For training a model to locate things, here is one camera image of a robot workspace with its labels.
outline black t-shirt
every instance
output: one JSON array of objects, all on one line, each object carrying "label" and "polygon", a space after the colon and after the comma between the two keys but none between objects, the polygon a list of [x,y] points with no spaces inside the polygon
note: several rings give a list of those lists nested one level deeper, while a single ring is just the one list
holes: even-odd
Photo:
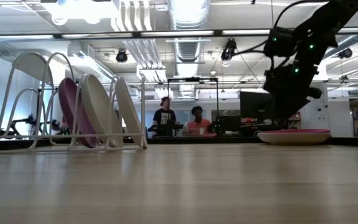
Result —
[{"label": "black t-shirt", "polygon": [[[173,110],[164,110],[163,108],[157,110],[154,114],[153,121],[156,121],[159,125],[169,125],[175,124],[177,117],[175,116],[175,112]],[[158,129],[157,134],[160,136],[171,136],[172,129]]]}]

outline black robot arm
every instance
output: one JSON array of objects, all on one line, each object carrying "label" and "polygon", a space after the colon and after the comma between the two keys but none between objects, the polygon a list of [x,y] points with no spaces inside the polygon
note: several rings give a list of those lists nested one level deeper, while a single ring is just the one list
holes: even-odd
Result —
[{"label": "black robot arm", "polygon": [[[304,2],[322,1],[295,2],[283,12],[295,4]],[[265,41],[263,51],[270,58],[285,57],[283,63],[277,67],[272,65],[271,69],[265,72],[264,90],[267,90],[275,100],[277,118],[287,119],[295,114],[310,102],[307,100],[308,96],[321,97],[319,89],[310,87],[311,81],[318,74],[318,65],[327,48],[338,46],[335,35],[357,11],[358,0],[330,0],[296,29],[279,27],[277,20]],[[254,49],[255,47],[237,54],[252,52]],[[285,65],[294,54],[296,55],[293,63]]]}]

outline person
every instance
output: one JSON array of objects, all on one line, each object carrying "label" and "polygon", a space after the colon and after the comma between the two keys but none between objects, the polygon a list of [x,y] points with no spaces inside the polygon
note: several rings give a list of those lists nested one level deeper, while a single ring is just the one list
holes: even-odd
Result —
[{"label": "person", "polygon": [[208,126],[211,125],[211,122],[208,119],[203,119],[203,108],[195,106],[191,110],[191,113],[194,115],[195,120],[187,122],[183,127],[183,132],[190,135],[206,134],[208,132]]},{"label": "person", "polygon": [[169,126],[176,123],[177,117],[175,112],[170,109],[169,97],[163,97],[160,106],[162,108],[154,113],[153,118],[153,125],[158,125],[156,133],[159,136],[172,136],[172,128]]}]

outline computer monitor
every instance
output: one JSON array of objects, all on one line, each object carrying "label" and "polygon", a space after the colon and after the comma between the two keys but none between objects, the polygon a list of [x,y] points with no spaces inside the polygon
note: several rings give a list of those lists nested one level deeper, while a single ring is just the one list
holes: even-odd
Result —
[{"label": "computer monitor", "polygon": [[240,131],[240,116],[219,116],[221,131]]},{"label": "computer monitor", "polygon": [[274,102],[269,93],[240,92],[241,118],[256,119],[256,123],[273,120]]}]

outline camera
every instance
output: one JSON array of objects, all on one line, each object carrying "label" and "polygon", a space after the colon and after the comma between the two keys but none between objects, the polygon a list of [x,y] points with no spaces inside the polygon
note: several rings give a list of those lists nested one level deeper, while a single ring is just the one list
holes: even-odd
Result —
[{"label": "camera", "polygon": [[120,49],[118,50],[118,54],[116,57],[117,62],[119,63],[124,63],[128,60],[128,56],[126,54],[126,50],[125,49]]},{"label": "camera", "polygon": [[345,49],[338,54],[339,58],[351,58],[353,56],[353,51],[351,49]]},{"label": "camera", "polygon": [[230,60],[234,54],[235,54],[235,50],[237,49],[237,43],[233,38],[230,38],[229,40],[227,40],[227,44],[226,46],[223,48],[223,52],[221,55],[221,59],[222,61],[228,61]]}]

